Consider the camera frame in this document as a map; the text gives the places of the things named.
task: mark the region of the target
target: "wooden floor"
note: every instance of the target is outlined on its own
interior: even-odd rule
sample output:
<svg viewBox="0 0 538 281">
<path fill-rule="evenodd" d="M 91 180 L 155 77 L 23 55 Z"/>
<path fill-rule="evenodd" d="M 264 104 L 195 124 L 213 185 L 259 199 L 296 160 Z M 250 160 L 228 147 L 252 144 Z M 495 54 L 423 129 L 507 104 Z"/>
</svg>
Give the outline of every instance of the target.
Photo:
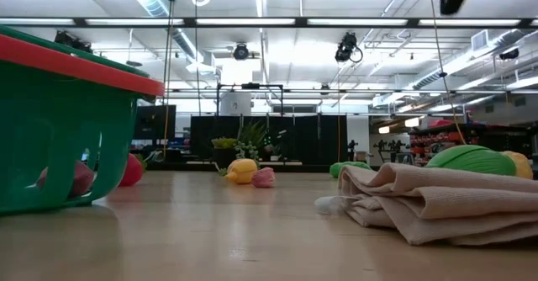
<svg viewBox="0 0 538 281">
<path fill-rule="evenodd" d="M 148 172 L 93 207 L 0 219 L 0 280 L 536 280 L 538 247 L 410 247 L 316 214 L 326 174 L 277 188 Z"/>
</svg>

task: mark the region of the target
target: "folded towel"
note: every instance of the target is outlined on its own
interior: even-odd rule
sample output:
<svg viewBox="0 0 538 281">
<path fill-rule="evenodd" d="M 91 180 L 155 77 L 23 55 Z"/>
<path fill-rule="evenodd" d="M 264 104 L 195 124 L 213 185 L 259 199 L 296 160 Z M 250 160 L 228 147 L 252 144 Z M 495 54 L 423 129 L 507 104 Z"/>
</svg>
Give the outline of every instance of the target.
<svg viewBox="0 0 538 281">
<path fill-rule="evenodd" d="M 396 228 L 411 245 L 538 236 L 538 182 L 524 178 L 389 163 L 379 172 L 345 166 L 338 188 L 350 217 Z"/>
</svg>

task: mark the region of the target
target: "pink object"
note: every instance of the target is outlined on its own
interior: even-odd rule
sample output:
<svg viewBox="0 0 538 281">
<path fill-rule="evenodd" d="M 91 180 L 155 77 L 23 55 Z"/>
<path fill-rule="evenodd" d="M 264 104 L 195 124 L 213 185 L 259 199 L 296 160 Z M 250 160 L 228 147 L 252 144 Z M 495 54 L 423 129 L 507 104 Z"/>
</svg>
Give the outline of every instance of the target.
<svg viewBox="0 0 538 281">
<path fill-rule="evenodd" d="M 275 173 L 270 167 L 264 167 L 252 176 L 252 184 L 257 188 L 272 188 L 275 181 Z"/>
<path fill-rule="evenodd" d="M 121 179 L 119 186 L 133 186 L 142 179 L 142 163 L 136 159 L 135 155 L 129 154 L 127 166 L 125 167 L 124 177 Z"/>
<path fill-rule="evenodd" d="M 46 167 L 43 172 L 40 174 L 40 178 L 37 180 L 36 185 L 40 188 L 45 186 L 45 181 L 47 180 L 47 174 L 49 173 L 49 168 Z M 69 198 L 75 198 L 82 196 L 90 190 L 90 187 L 93 183 L 93 171 L 86 164 L 76 161 L 75 162 L 75 179 L 73 180 L 73 186 L 71 186 L 71 191 L 69 192 Z"/>
</svg>

